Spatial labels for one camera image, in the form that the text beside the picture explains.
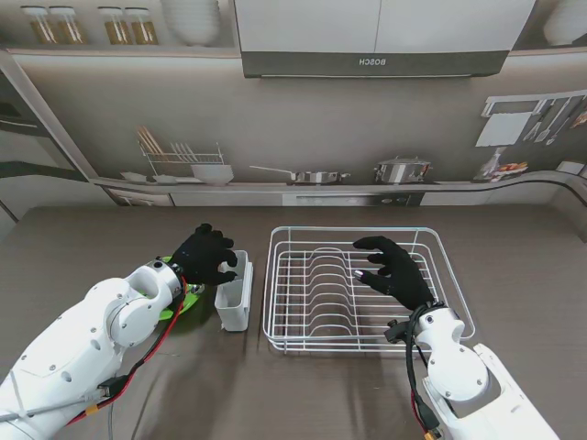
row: dish rack on shelf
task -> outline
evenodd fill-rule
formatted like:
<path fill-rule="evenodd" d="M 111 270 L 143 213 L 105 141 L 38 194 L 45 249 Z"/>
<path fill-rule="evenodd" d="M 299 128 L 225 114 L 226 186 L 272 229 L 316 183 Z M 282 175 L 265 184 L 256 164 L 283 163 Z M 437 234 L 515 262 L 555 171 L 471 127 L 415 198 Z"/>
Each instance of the dish rack on shelf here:
<path fill-rule="evenodd" d="M 183 165 L 225 165 L 224 155 L 218 147 L 217 153 L 194 153 L 192 148 L 188 144 L 184 143 L 171 143 L 170 144 L 173 153 L 167 153 L 164 151 L 147 151 L 145 147 L 138 143 L 138 147 L 142 152 L 143 156 L 147 158 L 149 165 L 155 175 L 159 175 L 157 172 L 157 164 L 183 164 Z"/>

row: wall shelf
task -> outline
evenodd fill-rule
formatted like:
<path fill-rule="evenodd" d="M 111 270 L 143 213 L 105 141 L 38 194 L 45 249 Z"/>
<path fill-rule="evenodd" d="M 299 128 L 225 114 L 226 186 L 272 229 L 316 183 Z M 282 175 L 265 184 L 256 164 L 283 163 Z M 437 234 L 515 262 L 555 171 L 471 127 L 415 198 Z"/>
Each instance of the wall shelf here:
<path fill-rule="evenodd" d="M 42 45 L 36 41 L 27 16 L 21 6 L 29 5 L 26 0 L 5 0 L 0 2 L 0 41 L 2 47 L 13 54 L 50 55 L 50 56 L 114 56 L 114 57 L 207 57 L 235 58 L 240 56 L 238 43 L 237 20 L 234 3 L 231 0 L 218 0 L 220 8 L 220 30 L 218 37 L 206 46 L 187 46 L 177 34 L 169 28 L 163 14 L 162 3 L 165 0 L 111 0 L 106 6 L 112 7 L 146 7 L 151 13 L 159 45 L 142 46 L 110 45 L 104 19 L 97 10 L 96 3 L 85 0 L 70 0 L 68 6 L 73 7 L 77 20 L 86 34 L 87 45 Z M 59 2 L 56 0 L 38 0 L 36 6 L 49 8 Z M 130 18 L 124 15 L 130 27 Z M 55 24 L 57 17 L 50 15 Z"/>

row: wire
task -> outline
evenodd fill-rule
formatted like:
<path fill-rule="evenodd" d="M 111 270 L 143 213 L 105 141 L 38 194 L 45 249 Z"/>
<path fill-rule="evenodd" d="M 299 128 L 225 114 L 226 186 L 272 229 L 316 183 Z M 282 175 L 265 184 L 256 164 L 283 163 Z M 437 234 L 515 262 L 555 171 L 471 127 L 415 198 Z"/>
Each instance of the wire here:
<path fill-rule="evenodd" d="M 108 440 L 114 440 L 114 428 L 112 426 L 112 418 L 114 413 L 114 403 L 110 405 L 108 410 Z"/>
<path fill-rule="evenodd" d="M 414 393 L 414 398 L 417 403 L 422 401 L 422 398 L 418 394 L 417 386 L 415 384 L 415 373 L 414 373 L 414 359 L 412 358 L 412 346 L 414 344 L 414 328 L 420 315 L 427 309 L 427 305 L 419 305 L 414 312 L 410 315 L 410 321 L 407 325 L 406 331 L 406 344 L 405 344 L 405 366 L 407 369 L 407 378 L 410 382 L 410 389 Z"/>
<path fill-rule="evenodd" d="M 415 347 L 418 349 L 418 353 L 420 354 L 420 358 L 422 359 L 422 362 L 424 362 L 424 366 L 427 369 L 428 368 L 428 361 L 426 360 L 424 353 L 422 352 L 422 348 L 420 348 L 420 346 L 418 344 L 416 344 Z"/>
<path fill-rule="evenodd" d="M 415 408 L 415 397 L 414 397 L 414 392 L 413 391 L 411 392 L 410 403 L 412 404 L 412 412 L 414 413 L 414 417 L 418 421 L 418 424 L 420 425 L 420 427 L 422 428 L 422 431 L 424 431 L 424 434 L 425 434 L 427 432 L 427 430 L 424 427 L 424 424 L 422 423 L 422 420 L 420 419 L 420 415 L 418 414 L 417 409 Z"/>
<path fill-rule="evenodd" d="M 129 373 L 127 374 L 125 385 L 122 388 L 122 390 L 120 390 L 114 396 L 112 396 L 104 401 L 99 402 L 96 405 L 98 410 L 101 410 L 102 408 L 106 407 L 107 405 L 114 403 L 125 393 L 125 391 L 128 388 L 128 385 L 130 385 L 130 381 L 132 381 L 132 378 L 135 375 L 135 373 L 137 372 L 137 370 L 140 367 L 142 367 L 145 364 L 145 362 L 147 362 L 149 359 L 151 359 L 155 355 L 155 353 L 157 352 L 159 347 L 162 345 L 165 338 L 169 335 L 169 333 L 171 332 L 171 330 L 175 326 L 175 323 L 177 322 L 177 318 L 180 316 L 180 313 L 183 308 L 183 300 L 185 299 L 185 294 L 187 293 L 187 282 L 185 281 L 184 277 L 182 277 L 182 282 L 183 282 L 183 292 L 180 296 L 175 298 L 176 306 L 175 306 L 175 310 L 173 311 L 172 319 L 170 320 L 169 323 L 167 323 L 165 329 L 163 330 L 163 332 L 161 332 L 159 334 L 159 336 L 157 337 L 157 339 L 155 340 L 155 342 L 153 343 L 151 348 L 147 351 L 147 353 L 145 353 L 145 355 L 137 363 L 135 363 L 135 365 L 132 366 Z M 77 416 L 75 416 L 73 419 L 71 419 L 70 422 L 67 423 L 67 425 L 69 426 L 70 424 L 74 424 L 75 422 L 78 422 L 78 421 L 84 419 L 85 417 L 87 417 L 87 415 L 88 415 L 87 412 L 80 412 Z"/>

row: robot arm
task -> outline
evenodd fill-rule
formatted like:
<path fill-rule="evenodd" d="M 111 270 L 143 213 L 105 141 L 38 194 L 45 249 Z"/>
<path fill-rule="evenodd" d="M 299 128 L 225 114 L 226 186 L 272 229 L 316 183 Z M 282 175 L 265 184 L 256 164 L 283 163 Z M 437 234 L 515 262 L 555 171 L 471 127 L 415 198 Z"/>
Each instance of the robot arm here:
<path fill-rule="evenodd" d="M 106 398 L 99 385 L 181 295 L 176 271 L 159 260 L 125 279 L 98 282 L 27 347 L 0 386 L 0 438 L 51 438 Z"/>
<path fill-rule="evenodd" d="M 371 263 L 383 264 L 378 274 L 357 270 L 355 276 L 359 281 L 375 291 L 395 297 L 413 311 L 409 322 L 391 322 L 385 335 L 390 342 L 403 340 L 406 343 L 406 366 L 414 394 L 414 411 L 425 428 L 426 440 L 436 438 L 439 421 L 448 429 L 449 438 L 455 440 L 558 439 L 489 348 L 479 344 L 471 350 L 460 343 L 465 324 L 448 307 L 434 304 L 419 268 L 404 249 L 383 236 L 364 237 L 354 246 L 382 252 L 368 256 Z M 434 412 L 416 389 L 412 358 L 414 343 L 425 345 L 431 351 L 427 362 L 428 376 L 423 382 Z M 499 396 L 482 405 L 481 397 L 488 392 L 493 380 L 500 387 Z M 458 417 L 452 403 L 473 403 L 481 408 Z"/>
<path fill-rule="evenodd" d="M 488 347 L 478 344 L 471 350 L 460 343 L 463 329 L 464 323 L 447 307 L 423 314 L 416 328 L 417 344 L 431 348 L 424 388 L 452 438 L 558 439 Z M 452 411 L 452 402 L 479 400 L 489 390 L 492 380 L 500 388 L 497 398 L 465 417 L 458 417 Z"/>
<path fill-rule="evenodd" d="M 185 284 L 217 285 L 235 272 L 233 241 L 200 225 L 173 253 L 124 279 L 98 282 L 82 301 L 59 316 L 24 351 L 0 385 L 0 439 L 41 440 L 119 397 L 136 369 L 148 360 L 177 318 Z M 129 347 L 147 339 L 162 310 L 174 316 L 143 359 L 126 376 L 116 376 Z"/>

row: gray wall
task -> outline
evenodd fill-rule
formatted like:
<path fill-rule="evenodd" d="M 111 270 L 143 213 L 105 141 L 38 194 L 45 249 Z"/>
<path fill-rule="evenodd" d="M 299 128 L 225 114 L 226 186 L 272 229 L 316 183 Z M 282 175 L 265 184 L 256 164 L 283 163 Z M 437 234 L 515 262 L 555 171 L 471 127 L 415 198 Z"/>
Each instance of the gray wall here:
<path fill-rule="evenodd" d="M 474 148 L 487 96 L 587 89 L 587 53 L 510 57 L 502 72 L 473 79 L 244 79 L 239 59 L 17 56 L 97 172 L 151 175 L 135 138 L 147 125 L 161 142 L 189 141 L 233 164 L 236 181 L 281 176 L 249 165 L 351 172 L 370 182 L 379 160 L 418 155 L 430 177 L 468 180 L 493 154 Z M 587 128 L 552 147 L 510 148 L 532 170 L 587 160 Z"/>

